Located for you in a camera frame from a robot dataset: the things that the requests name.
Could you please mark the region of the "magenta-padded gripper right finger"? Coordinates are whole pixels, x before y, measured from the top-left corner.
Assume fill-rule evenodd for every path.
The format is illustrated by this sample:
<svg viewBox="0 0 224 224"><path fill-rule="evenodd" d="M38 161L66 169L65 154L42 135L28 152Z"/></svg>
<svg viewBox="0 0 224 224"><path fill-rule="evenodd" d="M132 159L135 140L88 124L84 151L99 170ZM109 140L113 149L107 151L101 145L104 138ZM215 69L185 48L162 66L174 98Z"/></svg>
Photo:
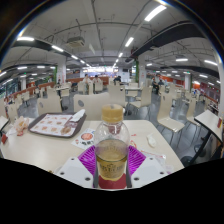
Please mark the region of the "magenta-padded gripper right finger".
<svg viewBox="0 0 224 224"><path fill-rule="evenodd" d="M154 156L145 156L133 146L129 147L127 168L133 188L143 187L167 176L165 168Z"/></svg>

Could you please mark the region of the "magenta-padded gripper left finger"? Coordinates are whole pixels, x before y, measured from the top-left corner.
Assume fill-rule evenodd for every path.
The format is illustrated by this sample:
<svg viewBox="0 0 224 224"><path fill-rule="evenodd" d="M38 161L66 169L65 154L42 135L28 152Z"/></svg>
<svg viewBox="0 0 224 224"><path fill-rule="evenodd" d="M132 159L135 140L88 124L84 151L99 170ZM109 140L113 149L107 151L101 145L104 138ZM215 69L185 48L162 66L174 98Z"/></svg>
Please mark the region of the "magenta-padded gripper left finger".
<svg viewBox="0 0 224 224"><path fill-rule="evenodd" d="M55 175L84 188L92 188L96 169L95 147L91 146L78 157L70 157Z"/></svg>

